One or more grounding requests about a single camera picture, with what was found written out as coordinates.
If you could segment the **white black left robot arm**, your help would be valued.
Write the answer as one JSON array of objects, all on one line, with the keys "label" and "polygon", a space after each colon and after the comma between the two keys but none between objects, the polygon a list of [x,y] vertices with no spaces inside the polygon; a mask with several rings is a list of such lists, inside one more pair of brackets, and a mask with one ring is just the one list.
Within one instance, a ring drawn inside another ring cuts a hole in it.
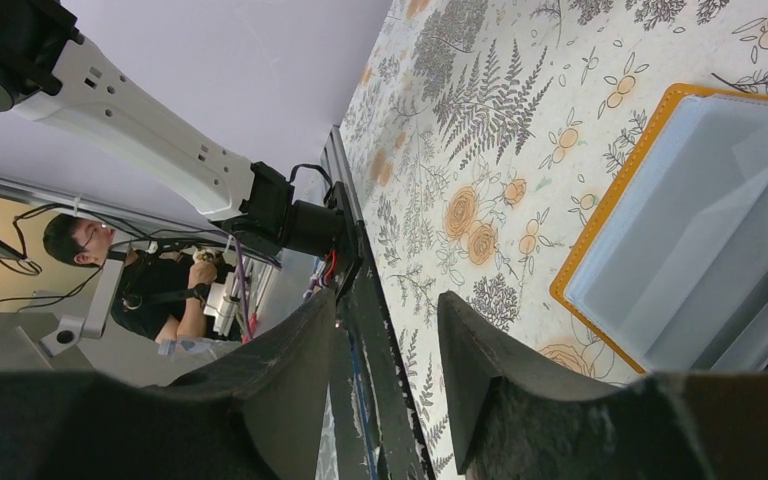
[{"label": "white black left robot arm", "polygon": [[126,76],[56,1],[0,1],[0,113],[80,135],[174,189],[263,259],[350,242],[342,184],[316,205],[291,177],[220,146]]}]

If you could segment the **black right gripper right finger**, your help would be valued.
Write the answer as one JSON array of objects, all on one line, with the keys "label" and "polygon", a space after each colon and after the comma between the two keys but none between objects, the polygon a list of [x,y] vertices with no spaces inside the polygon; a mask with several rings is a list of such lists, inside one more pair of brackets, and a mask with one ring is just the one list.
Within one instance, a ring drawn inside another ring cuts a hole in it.
[{"label": "black right gripper right finger", "polygon": [[438,299],[456,469],[470,479],[768,479],[768,371],[617,387]]}]

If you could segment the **yellow leather card holder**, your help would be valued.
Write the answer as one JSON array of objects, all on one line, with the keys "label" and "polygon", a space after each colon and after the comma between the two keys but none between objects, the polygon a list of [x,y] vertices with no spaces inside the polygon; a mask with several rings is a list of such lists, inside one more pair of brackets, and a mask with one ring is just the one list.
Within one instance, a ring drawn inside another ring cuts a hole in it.
[{"label": "yellow leather card holder", "polygon": [[551,296],[633,369],[768,365],[768,96],[676,83]]}]

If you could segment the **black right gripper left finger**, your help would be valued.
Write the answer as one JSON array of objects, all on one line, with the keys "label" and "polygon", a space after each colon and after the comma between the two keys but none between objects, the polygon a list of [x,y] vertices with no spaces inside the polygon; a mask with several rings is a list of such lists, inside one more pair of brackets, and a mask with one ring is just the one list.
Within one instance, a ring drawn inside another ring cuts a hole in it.
[{"label": "black right gripper left finger", "polygon": [[323,289],[166,386],[0,372],[0,479],[311,479],[335,320]]}]

